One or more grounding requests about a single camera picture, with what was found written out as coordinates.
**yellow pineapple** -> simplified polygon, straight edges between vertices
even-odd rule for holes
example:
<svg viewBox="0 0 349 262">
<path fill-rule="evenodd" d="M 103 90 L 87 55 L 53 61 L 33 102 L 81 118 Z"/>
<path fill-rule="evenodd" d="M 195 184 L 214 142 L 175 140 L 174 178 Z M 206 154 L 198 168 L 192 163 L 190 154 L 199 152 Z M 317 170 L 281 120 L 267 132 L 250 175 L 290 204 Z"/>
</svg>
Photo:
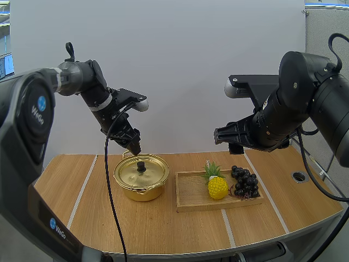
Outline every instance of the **yellow pineapple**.
<svg viewBox="0 0 349 262">
<path fill-rule="evenodd" d="M 228 184 L 224 179 L 224 176 L 220 173 L 219 166 L 214 162 L 205 166 L 206 174 L 203 175 L 208 181 L 208 193 L 213 199 L 222 199 L 228 195 Z"/>
</svg>

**dark grapes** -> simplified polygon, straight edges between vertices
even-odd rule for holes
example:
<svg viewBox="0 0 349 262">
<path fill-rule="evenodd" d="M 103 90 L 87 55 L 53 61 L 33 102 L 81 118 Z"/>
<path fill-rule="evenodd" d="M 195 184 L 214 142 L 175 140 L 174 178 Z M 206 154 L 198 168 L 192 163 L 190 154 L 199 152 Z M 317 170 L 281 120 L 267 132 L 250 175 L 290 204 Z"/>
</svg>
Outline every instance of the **dark grapes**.
<svg viewBox="0 0 349 262">
<path fill-rule="evenodd" d="M 255 179 L 252 178 L 252 177 L 249 177 L 249 178 L 246 180 L 246 183 L 247 183 L 248 185 L 252 185 L 252 184 L 255 183 Z"/>
<path fill-rule="evenodd" d="M 236 183 L 235 189 L 237 189 L 237 190 L 242 189 L 242 185 L 240 183 Z"/>
<path fill-rule="evenodd" d="M 246 182 L 246 180 L 247 180 L 248 178 L 249 178 L 248 175 L 243 175 L 242 180 L 243 180 L 244 182 Z"/>
<path fill-rule="evenodd" d="M 253 198 L 257 198 L 257 197 L 259 197 L 259 195 L 260 194 L 259 194 L 258 190 L 252 192 L 252 197 Z"/>
<path fill-rule="evenodd" d="M 234 195 L 243 196 L 247 193 L 250 198 L 260 196 L 256 174 L 251 174 L 250 170 L 239 168 L 236 165 L 233 165 L 231 170 L 231 176 L 237 180 Z"/>
<path fill-rule="evenodd" d="M 244 195 L 244 192 L 242 191 L 242 189 L 239 189 L 236 193 L 237 193 L 238 195 Z"/>
</svg>

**table edge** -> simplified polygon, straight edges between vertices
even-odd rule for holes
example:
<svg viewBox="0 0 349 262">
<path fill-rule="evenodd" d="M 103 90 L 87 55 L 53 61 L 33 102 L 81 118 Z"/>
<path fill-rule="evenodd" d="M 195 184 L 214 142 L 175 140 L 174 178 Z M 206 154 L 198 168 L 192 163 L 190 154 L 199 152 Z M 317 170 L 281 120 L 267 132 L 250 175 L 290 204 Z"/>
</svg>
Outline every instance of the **table edge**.
<svg viewBox="0 0 349 262">
<path fill-rule="evenodd" d="M 134 259 L 180 259 L 181 261 L 184 261 L 183 259 L 191 259 L 191 258 L 207 258 L 208 256 L 215 256 L 215 255 L 222 255 L 222 254 L 228 254 L 228 253 L 232 253 L 232 252 L 237 252 L 237 251 L 241 251 L 241 250 L 245 250 L 245 249 L 249 249 L 249 248 L 255 248 L 258 246 L 263 246 L 266 245 L 268 243 L 272 243 L 272 242 L 277 242 L 283 239 L 286 239 L 288 237 L 293 237 L 293 236 L 302 236 L 305 235 L 309 232 L 312 232 L 318 228 L 320 228 L 320 226 L 334 218 L 336 218 L 337 216 L 341 215 L 343 213 L 343 210 L 321 220 L 318 221 L 312 225 L 308 225 L 307 227 L 298 229 L 296 231 L 290 232 L 290 233 L 285 233 L 281 236 L 277 236 L 277 237 L 273 237 L 271 239 L 266 239 L 263 241 L 259 241 L 259 242 L 255 242 L 255 243 L 251 243 L 251 244 L 247 244 L 247 245 L 242 245 L 242 246 L 238 246 L 238 247 L 231 247 L 231 248 L 225 248 L 225 249 L 219 249 L 219 250 L 212 250 L 212 251 L 203 251 L 203 252 L 195 252 L 195 253 L 182 253 L 182 254 L 131 254 L 128 253 L 127 256 L 128 258 L 134 258 Z M 114 252 L 108 252 L 108 251 L 102 251 L 103 253 L 109 254 L 111 257 L 113 258 L 123 258 L 124 254 L 123 253 L 114 253 Z"/>
</svg>

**pot lid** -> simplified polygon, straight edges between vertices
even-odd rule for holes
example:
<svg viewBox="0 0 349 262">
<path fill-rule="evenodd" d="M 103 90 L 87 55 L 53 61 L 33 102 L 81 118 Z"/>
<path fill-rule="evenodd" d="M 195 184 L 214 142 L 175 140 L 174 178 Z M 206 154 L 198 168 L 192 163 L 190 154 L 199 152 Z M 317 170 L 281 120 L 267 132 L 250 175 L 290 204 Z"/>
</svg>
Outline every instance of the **pot lid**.
<svg viewBox="0 0 349 262">
<path fill-rule="evenodd" d="M 146 190 L 149 186 L 164 183 L 169 176 L 169 166 L 160 157 L 139 154 L 121 160 L 114 177 L 119 185 L 132 190 Z"/>
</svg>

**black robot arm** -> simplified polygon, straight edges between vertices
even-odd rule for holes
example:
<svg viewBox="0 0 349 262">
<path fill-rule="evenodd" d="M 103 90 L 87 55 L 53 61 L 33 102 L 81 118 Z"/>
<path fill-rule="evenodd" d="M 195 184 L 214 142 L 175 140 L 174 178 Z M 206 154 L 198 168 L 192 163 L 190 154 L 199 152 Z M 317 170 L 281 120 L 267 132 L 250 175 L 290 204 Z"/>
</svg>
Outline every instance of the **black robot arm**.
<svg viewBox="0 0 349 262">
<path fill-rule="evenodd" d="M 101 251 L 84 246 L 47 206 L 34 188 L 53 122 L 54 93 L 79 94 L 110 138 L 133 154 L 140 132 L 126 111 L 148 109 L 143 95 L 107 87 L 96 61 L 70 58 L 57 68 L 37 69 L 0 81 L 0 215 L 55 261 L 101 261 Z"/>
<path fill-rule="evenodd" d="M 329 39 L 330 48 L 337 36 Z M 217 128 L 215 143 L 228 142 L 231 154 L 244 153 L 243 147 L 270 152 L 289 146 L 296 129 L 310 117 L 339 163 L 349 167 L 349 82 L 339 74 L 340 59 L 338 64 L 323 56 L 288 52 L 281 60 L 278 78 L 230 76 L 226 95 L 251 97 L 255 110 Z"/>
</svg>

